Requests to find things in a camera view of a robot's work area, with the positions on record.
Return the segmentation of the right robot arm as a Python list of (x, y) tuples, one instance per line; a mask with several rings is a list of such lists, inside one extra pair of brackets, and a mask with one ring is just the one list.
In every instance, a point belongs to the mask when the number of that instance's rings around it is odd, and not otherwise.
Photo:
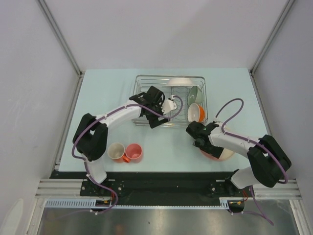
[(270, 135), (250, 138), (226, 131), (225, 124), (214, 121), (207, 125), (193, 121), (186, 132), (202, 154), (214, 160), (237, 153), (249, 160), (249, 167), (237, 169), (225, 179), (225, 191), (238, 196), (244, 188), (262, 184), (268, 188), (287, 184), (291, 161), (276, 139)]

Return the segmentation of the metal wire dish rack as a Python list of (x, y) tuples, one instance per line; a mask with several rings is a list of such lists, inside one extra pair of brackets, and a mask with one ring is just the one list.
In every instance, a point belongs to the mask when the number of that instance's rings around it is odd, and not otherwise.
[(208, 121), (206, 101), (206, 81), (202, 76), (188, 75), (137, 75), (133, 94), (146, 93), (154, 86), (165, 95), (163, 110), (168, 117), (177, 114), (163, 127), (187, 127), (188, 108), (192, 103), (198, 103), (204, 111), (204, 118), (200, 120), (205, 124)]

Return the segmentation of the pink and cream plate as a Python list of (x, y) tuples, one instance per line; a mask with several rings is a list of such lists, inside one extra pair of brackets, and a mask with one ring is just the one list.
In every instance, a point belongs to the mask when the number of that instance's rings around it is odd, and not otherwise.
[(200, 150), (200, 152), (204, 156), (206, 156), (207, 158), (209, 158), (209, 159), (211, 159), (213, 161), (218, 161), (218, 162), (226, 161), (226, 160), (230, 159), (234, 155), (234, 152), (229, 150), (229, 149), (221, 148), (221, 147), (216, 147), (216, 149), (217, 149), (217, 151), (214, 150), (214, 153), (217, 153), (219, 155), (218, 158), (215, 155), (210, 154), (210, 153), (206, 153), (203, 150)]

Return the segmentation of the green bowl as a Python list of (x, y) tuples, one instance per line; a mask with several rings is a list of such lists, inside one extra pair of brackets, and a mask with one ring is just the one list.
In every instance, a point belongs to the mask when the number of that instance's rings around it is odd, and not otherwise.
[(197, 86), (193, 86), (188, 94), (187, 104), (190, 106), (192, 103), (201, 104), (204, 96), (201, 89)]

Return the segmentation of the white fluted plate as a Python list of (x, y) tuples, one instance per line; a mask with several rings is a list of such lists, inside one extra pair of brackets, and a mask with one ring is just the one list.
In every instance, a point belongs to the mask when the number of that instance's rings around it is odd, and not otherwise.
[(192, 87), (193, 81), (187, 77), (173, 77), (164, 85), (165, 87)]

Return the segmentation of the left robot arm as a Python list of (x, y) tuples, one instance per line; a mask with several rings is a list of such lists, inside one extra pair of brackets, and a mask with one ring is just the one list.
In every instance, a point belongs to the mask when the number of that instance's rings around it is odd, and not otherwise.
[(162, 110), (165, 94), (151, 86), (148, 91), (131, 96), (125, 104), (99, 116), (86, 113), (80, 120), (73, 137), (72, 156), (83, 160), (87, 177), (92, 181), (91, 190), (96, 195), (104, 195), (108, 183), (107, 173), (101, 158), (104, 155), (109, 133), (126, 121), (145, 117), (151, 128), (169, 121)]

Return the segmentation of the white and orange bowl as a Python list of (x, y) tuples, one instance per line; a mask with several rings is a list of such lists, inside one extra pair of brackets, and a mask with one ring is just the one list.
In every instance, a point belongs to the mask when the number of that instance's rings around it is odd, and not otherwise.
[(203, 122), (205, 120), (205, 111), (202, 106), (192, 103), (187, 111), (187, 120), (189, 122)]

